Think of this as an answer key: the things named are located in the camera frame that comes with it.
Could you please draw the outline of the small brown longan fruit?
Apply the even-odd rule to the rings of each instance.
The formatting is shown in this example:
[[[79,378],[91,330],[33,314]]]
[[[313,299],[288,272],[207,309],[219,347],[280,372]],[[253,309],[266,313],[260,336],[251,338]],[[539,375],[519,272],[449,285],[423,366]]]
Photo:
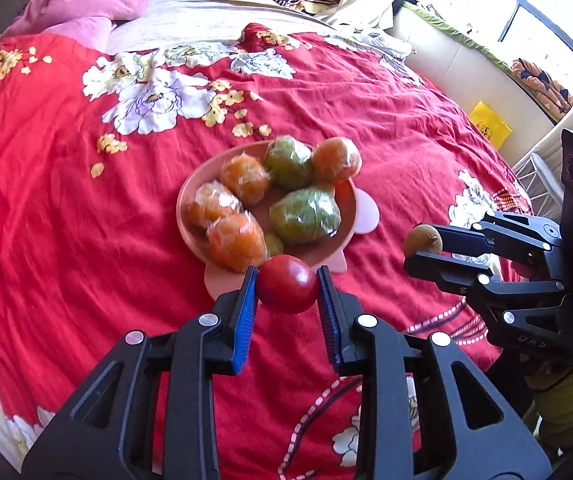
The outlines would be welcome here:
[[[265,234],[265,244],[270,258],[284,253],[284,244],[282,240],[280,240],[280,237],[273,232],[267,232]]]
[[[443,252],[443,240],[434,226],[421,223],[415,226],[406,236],[403,244],[403,253],[406,258],[416,255],[417,252],[440,254]]]

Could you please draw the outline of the red tomato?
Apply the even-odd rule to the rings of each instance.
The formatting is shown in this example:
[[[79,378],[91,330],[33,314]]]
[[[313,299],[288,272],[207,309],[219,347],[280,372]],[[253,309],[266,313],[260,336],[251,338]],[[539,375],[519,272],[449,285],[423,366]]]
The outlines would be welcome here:
[[[299,258],[277,255],[259,269],[256,294],[267,307],[300,314],[317,301],[317,274]]]

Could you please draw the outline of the orange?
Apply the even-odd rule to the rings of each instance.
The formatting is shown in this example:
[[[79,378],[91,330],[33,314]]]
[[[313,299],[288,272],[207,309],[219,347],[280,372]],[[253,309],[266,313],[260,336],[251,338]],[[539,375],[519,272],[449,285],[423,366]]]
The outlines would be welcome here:
[[[334,136],[320,142],[313,151],[315,178],[337,183],[355,177],[363,166],[356,144],[344,136]]]
[[[270,189],[270,172],[249,154],[236,155],[220,168],[219,181],[241,200],[245,208],[259,204]]]
[[[206,230],[220,218],[239,214],[243,210],[241,200],[227,186],[217,180],[202,184],[188,203],[188,220]]]
[[[206,240],[210,258],[231,272],[244,273],[269,258],[264,231],[248,211],[219,218],[207,228]]]

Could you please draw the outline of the green fruit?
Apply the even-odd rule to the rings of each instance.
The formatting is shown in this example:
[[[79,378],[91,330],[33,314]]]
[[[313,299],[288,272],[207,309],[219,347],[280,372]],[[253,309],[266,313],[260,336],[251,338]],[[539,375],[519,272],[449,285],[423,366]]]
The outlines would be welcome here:
[[[341,226],[342,214],[333,191],[310,186],[272,204],[269,220],[274,234],[285,245],[295,246],[333,235]]]
[[[278,136],[265,151],[264,164],[286,190],[307,188],[314,180],[313,151],[293,136]]]

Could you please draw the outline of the yellow paper bag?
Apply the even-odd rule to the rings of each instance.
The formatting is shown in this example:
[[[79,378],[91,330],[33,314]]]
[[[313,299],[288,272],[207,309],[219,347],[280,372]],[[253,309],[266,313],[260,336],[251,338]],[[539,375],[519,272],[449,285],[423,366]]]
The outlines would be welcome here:
[[[485,136],[490,144],[500,150],[505,141],[511,136],[512,129],[503,121],[492,107],[483,101],[477,102],[469,114],[472,124]]]

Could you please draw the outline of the cream sofa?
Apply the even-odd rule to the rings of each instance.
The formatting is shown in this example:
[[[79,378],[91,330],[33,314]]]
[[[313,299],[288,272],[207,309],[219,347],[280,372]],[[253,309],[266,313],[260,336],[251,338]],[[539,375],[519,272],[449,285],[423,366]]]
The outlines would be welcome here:
[[[455,101],[465,113],[479,104],[508,128],[489,141],[511,166],[531,153],[548,157],[561,148],[561,128],[510,68],[491,52],[414,1],[394,0],[391,34],[409,42],[406,64]]]

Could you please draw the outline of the red floral bedspread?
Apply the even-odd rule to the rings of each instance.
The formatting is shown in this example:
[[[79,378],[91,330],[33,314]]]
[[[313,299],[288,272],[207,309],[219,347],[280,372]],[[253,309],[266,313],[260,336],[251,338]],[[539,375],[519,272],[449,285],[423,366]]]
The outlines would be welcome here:
[[[111,53],[55,34],[0,49],[0,452],[18,467],[120,337],[165,334],[213,304],[183,241],[184,180],[289,134],[351,139],[380,222],[337,285],[398,330],[445,330],[480,367],[499,351],[462,300],[407,275],[418,222],[530,212],[515,173],[426,81],[330,34],[259,21],[224,40]]]

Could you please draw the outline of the beige bed sheet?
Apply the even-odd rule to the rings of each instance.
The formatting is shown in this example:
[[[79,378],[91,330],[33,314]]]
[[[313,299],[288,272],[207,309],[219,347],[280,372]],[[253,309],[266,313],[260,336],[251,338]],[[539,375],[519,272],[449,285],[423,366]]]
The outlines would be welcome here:
[[[103,49],[108,54],[172,47],[193,41],[232,41],[255,23],[282,35],[315,32],[345,39],[404,61],[413,53],[405,40],[379,28],[330,25],[278,6],[272,0],[151,0],[140,18],[116,27]]]

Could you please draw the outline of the pink quilt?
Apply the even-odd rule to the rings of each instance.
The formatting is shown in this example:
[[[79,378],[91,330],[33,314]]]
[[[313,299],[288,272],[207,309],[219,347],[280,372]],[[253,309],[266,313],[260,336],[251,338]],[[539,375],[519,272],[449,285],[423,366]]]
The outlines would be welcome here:
[[[87,48],[103,51],[108,44],[112,29],[113,22],[100,16],[83,16],[52,24],[17,18],[1,35],[0,41],[16,36],[53,34],[74,39]]]

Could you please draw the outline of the pink pillow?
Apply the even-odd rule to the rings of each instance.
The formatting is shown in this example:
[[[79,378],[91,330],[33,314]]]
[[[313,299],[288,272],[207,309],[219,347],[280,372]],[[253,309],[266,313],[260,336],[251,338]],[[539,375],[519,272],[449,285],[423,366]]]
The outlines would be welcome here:
[[[140,18],[149,3],[150,0],[30,0],[17,18],[52,24],[83,16],[100,16],[109,18],[114,24]]]

